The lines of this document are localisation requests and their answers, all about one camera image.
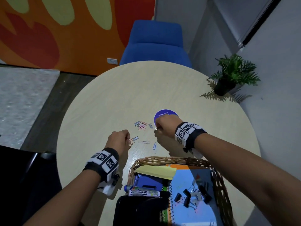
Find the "yellow paper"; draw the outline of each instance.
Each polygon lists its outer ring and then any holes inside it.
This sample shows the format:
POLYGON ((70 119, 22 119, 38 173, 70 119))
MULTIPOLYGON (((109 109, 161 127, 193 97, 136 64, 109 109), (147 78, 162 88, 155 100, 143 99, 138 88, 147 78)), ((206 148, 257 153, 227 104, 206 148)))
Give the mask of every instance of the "yellow paper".
POLYGON ((150 175, 150 176, 168 179, 168 180, 172 180, 172 178, 175 176, 176 171, 177 168, 164 167, 164 166, 149 166, 149 165, 138 167, 135 170, 135 172, 140 174, 150 175))

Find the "wicker basket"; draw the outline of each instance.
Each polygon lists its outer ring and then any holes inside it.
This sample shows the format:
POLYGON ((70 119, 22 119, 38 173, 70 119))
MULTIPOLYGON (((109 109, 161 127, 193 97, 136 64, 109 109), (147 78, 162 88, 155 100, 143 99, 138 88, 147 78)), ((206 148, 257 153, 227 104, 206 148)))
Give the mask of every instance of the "wicker basket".
POLYGON ((166 164, 182 164, 188 166, 198 166, 209 168, 211 170, 211 178, 213 182, 213 190, 215 194, 216 205, 220 211, 221 219, 224 226, 233 226, 233 213, 231 203, 228 197, 227 189, 224 185, 223 177, 220 173, 206 160, 179 158, 179 157, 146 157, 138 159, 129 171, 128 185, 134 184, 134 170, 143 165, 165 166, 166 164))

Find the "wooden table top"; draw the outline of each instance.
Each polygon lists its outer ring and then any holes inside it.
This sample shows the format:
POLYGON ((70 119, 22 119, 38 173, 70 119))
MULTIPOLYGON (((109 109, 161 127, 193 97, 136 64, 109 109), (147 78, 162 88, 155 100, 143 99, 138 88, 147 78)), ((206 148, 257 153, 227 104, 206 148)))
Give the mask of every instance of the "wooden table top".
MULTIPOLYGON (((191 68, 162 61, 141 61, 118 66, 90 82, 73 100, 63 119, 57 144, 58 173, 65 187, 82 170, 86 161, 104 148, 112 131, 128 129, 139 139, 120 159, 122 181, 115 194, 107 199, 95 194, 91 205, 100 206, 99 225, 112 225, 116 201, 125 194, 131 165, 147 156, 191 155, 177 142, 154 135, 154 129, 138 130, 137 121, 152 123, 157 111, 170 109, 189 122, 201 125, 209 134, 245 148, 260 156, 252 125, 236 102, 200 97, 211 90, 204 74, 191 68), (150 141, 140 144, 138 141, 150 141)), ((254 204, 227 180, 225 185, 237 225, 249 218, 254 204)))

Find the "blue circular sticker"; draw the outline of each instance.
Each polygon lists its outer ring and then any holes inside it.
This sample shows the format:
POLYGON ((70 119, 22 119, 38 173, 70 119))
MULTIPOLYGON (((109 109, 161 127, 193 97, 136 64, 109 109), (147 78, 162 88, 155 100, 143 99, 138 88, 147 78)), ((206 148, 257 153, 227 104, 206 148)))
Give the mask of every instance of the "blue circular sticker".
POLYGON ((160 117, 160 116, 165 115, 165 114, 168 114, 168 115, 170 115, 170 114, 178 115, 178 114, 176 114, 176 113, 175 113, 174 111, 172 111, 172 110, 169 110, 169 109, 162 109, 162 110, 160 110, 160 111, 158 111, 158 112, 156 113, 156 115, 155 115, 155 117, 154 117, 154 119, 153 119, 154 125, 156 125, 156 119, 157 119, 158 117, 160 117))

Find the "electrical outlet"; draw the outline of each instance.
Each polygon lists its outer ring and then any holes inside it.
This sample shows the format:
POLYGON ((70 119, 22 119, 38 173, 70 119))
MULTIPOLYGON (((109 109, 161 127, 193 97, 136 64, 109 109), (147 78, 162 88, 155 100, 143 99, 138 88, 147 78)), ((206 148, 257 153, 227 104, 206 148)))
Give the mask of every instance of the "electrical outlet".
POLYGON ((108 64, 118 65, 117 59, 107 58, 108 64))

